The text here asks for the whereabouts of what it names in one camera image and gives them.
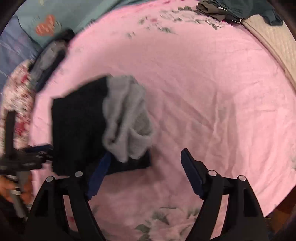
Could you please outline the person's left hand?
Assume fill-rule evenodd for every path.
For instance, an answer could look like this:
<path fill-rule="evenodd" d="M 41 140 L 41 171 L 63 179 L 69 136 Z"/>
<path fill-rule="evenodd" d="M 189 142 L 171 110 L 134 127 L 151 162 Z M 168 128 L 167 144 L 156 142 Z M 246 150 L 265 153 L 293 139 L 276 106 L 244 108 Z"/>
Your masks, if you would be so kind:
<path fill-rule="evenodd" d="M 24 204 L 29 205 L 32 203 L 33 200 L 33 185 L 32 185 L 32 172 L 29 172 L 29 176 L 27 177 L 27 181 L 23 186 L 23 191 L 21 192 L 21 199 L 23 200 Z M 8 202 L 13 202 L 10 191 L 16 190 L 16 183 L 8 180 L 5 176 L 1 176 L 1 183 L 0 183 L 0 191 L 1 196 Z"/>

